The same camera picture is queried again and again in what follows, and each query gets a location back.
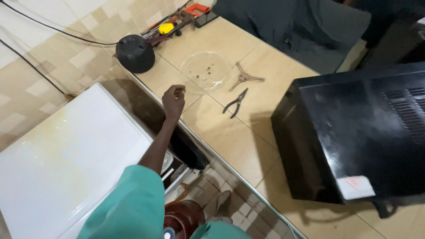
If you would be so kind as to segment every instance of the man's right hand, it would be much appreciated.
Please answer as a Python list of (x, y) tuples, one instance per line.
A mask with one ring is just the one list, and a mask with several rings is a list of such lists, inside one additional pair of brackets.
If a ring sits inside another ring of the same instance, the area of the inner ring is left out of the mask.
[(184, 107), (184, 85), (172, 85), (163, 95), (162, 104), (164, 106), (166, 120), (175, 124), (180, 119)]

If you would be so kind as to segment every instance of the fridge door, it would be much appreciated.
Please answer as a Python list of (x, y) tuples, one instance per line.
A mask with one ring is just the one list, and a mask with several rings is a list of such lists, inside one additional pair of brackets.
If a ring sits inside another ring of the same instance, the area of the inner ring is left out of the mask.
[(82, 225), (151, 144), (143, 127), (95, 84), (1, 152), (0, 208), (12, 238), (63, 238)]

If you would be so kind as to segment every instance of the teal sleeve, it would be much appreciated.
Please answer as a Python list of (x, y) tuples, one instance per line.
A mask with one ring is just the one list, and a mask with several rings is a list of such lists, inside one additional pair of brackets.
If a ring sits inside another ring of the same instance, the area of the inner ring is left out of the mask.
[(209, 222), (198, 227), (190, 239), (252, 239), (244, 230), (225, 222)]
[(131, 165), (116, 188), (94, 210), (77, 239), (162, 238), (164, 185), (151, 169)]

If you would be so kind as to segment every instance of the pliers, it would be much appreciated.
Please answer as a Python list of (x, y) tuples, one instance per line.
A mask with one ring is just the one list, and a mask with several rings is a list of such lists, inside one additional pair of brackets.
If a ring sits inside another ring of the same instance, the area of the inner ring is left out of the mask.
[(233, 105), (233, 104), (237, 104), (237, 106), (236, 106), (236, 110), (235, 110), (235, 112), (233, 113), (233, 115), (230, 117), (231, 119), (233, 118), (233, 117), (235, 117), (236, 116), (236, 114), (238, 113), (238, 111), (239, 111), (239, 108), (240, 108), (240, 106), (241, 106), (241, 101), (242, 101), (242, 99), (245, 97), (245, 95), (247, 94), (247, 91), (248, 91), (248, 88), (246, 88), (239, 96), (238, 96), (238, 98), (237, 99), (235, 99), (234, 101), (232, 101), (232, 102), (230, 102), (228, 105), (226, 105), (226, 107), (224, 108), (224, 110), (223, 110), (223, 114), (226, 112), (226, 110), (231, 106), (231, 105)]

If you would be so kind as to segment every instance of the electrical cord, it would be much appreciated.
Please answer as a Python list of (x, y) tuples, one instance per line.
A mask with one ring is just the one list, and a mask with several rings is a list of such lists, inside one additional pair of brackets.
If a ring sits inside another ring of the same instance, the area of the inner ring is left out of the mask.
[(70, 37), (74, 37), (74, 38), (77, 38), (77, 39), (80, 39), (80, 40), (83, 40), (83, 41), (86, 41), (86, 42), (95, 43), (95, 44), (100, 44), (100, 45), (105, 45), (105, 46), (112, 46), (112, 45), (115, 45), (115, 44), (119, 43), (119, 42), (116, 42), (116, 43), (100, 43), (100, 42), (95, 42), (95, 41), (91, 41), (91, 40), (87, 40), (87, 39), (84, 39), (84, 38), (81, 38), (81, 37), (74, 36), (74, 35), (72, 35), (72, 34), (69, 34), (69, 33), (64, 32), (64, 31), (62, 31), (62, 30), (59, 30), (59, 29), (57, 29), (57, 28), (54, 28), (54, 27), (52, 27), (52, 26), (49, 26), (49, 25), (44, 24), (44, 23), (42, 23), (42, 22), (39, 22), (39, 21), (35, 20), (34, 18), (29, 17), (29, 16), (27, 16), (27, 15), (23, 14), (22, 12), (20, 12), (20, 11), (18, 11), (18, 10), (16, 10), (16, 9), (14, 9), (13, 7), (11, 7), (9, 4), (5, 3), (3, 0), (0, 0), (0, 3), (3, 3), (6, 7), (8, 7), (8, 8), (10, 8), (11, 10), (13, 10), (13, 11), (15, 11), (15, 12), (17, 12), (17, 13), (21, 14), (22, 16), (25, 16), (25, 17), (27, 17), (27, 18), (29, 18), (29, 19), (33, 20), (34, 22), (37, 22), (37, 23), (39, 23), (39, 24), (41, 24), (41, 25), (43, 25), (43, 26), (46, 26), (46, 27), (48, 27), (48, 28), (51, 28), (51, 29), (53, 29), (53, 30), (56, 30), (56, 31), (62, 32), (63, 34), (68, 35), (68, 36), (70, 36)]
[(16, 53), (18, 56), (20, 56), (24, 61), (26, 61), (35, 71), (37, 71), (38, 74), (40, 74), (44, 79), (46, 79), (50, 84), (52, 84), (60, 93), (65, 94), (61, 89), (59, 89), (51, 80), (49, 80), (43, 73), (41, 73), (31, 62), (29, 62), (23, 55), (21, 55), (19, 52), (17, 52), (15, 49), (13, 49), (11, 46), (9, 46), (7, 43), (5, 43), (3, 40), (0, 39), (0, 42), (3, 43), (7, 48), (9, 48), (11, 51)]

